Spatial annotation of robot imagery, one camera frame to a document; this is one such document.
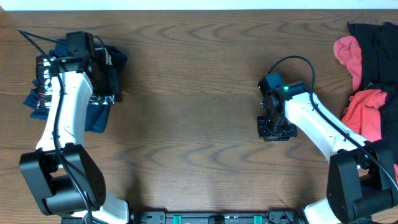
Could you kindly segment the black orange patterned jersey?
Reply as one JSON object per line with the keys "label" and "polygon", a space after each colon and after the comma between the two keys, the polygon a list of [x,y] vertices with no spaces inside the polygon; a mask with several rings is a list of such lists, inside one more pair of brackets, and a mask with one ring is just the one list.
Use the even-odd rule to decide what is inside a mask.
{"label": "black orange patterned jersey", "polygon": [[[100,70],[106,78],[106,90],[100,95],[92,95],[89,105],[110,106],[115,104],[116,98],[121,91],[120,78],[127,62],[127,56],[114,46],[100,44],[95,45],[96,57],[101,60],[104,57],[104,50],[107,50],[108,59],[100,63]],[[49,74],[50,64],[43,56],[36,58],[36,79],[34,92],[38,94],[38,100],[34,103],[35,109],[49,109],[52,99],[52,76]]]}

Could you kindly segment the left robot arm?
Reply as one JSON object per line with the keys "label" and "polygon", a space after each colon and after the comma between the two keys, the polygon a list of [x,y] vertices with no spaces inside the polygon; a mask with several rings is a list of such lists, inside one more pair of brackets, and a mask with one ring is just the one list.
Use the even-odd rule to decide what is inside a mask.
{"label": "left robot arm", "polygon": [[119,73],[98,36],[69,32],[66,51],[42,54],[37,68],[48,81],[49,115],[34,152],[19,167],[40,211],[63,223],[129,223],[129,205],[108,193],[104,176],[85,150],[89,105],[111,105],[120,92]]}

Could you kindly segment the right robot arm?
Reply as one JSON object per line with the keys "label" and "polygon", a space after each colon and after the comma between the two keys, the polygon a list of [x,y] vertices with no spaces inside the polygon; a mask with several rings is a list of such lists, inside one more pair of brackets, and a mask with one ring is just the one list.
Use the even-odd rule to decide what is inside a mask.
{"label": "right robot arm", "polygon": [[278,73],[258,83],[266,115],[257,119],[259,137],[287,141],[301,129],[329,163],[326,198],[307,205],[301,223],[369,223],[397,206],[392,148],[356,134],[330,113],[303,82],[285,84]]}

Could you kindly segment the folded navy blue garment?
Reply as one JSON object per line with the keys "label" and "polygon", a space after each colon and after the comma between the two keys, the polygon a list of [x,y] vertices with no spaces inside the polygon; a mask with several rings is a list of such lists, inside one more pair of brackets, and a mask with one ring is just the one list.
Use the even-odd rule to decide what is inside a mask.
{"label": "folded navy blue garment", "polygon": [[[34,89],[30,91],[30,94],[25,99],[24,104],[34,111],[30,114],[30,118],[46,120],[49,115],[49,109],[35,109],[33,108],[34,103],[38,100],[38,94],[34,92]],[[86,112],[85,131],[92,133],[103,133],[108,121],[110,106],[95,106],[89,105]]]}

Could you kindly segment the red orange garment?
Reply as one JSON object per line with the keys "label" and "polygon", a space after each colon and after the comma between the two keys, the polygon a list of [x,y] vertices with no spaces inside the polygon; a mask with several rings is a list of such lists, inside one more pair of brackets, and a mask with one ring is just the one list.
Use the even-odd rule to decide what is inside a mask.
{"label": "red orange garment", "polygon": [[333,52],[350,72],[353,83],[353,95],[341,121],[371,142],[383,139],[393,143],[394,173],[397,174],[397,87],[368,83],[360,89],[365,81],[362,50],[352,35],[338,39]]}

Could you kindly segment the plain black shirt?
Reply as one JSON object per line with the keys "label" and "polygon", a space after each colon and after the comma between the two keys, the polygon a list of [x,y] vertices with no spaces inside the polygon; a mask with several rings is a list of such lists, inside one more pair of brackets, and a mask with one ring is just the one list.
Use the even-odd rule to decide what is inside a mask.
{"label": "plain black shirt", "polygon": [[379,89],[387,94],[380,109],[381,136],[391,144],[397,163],[397,25],[348,24],[361,48],[360,90]]}

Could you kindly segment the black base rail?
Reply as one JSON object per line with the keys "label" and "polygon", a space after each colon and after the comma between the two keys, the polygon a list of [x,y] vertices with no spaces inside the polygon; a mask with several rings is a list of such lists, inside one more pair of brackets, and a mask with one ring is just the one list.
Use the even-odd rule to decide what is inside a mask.
{"label": "black base rail", "polygon": [[265,213],[169,213],[142,212],[131,215],[133,224],[306,224],[299,212],[270,210]]}

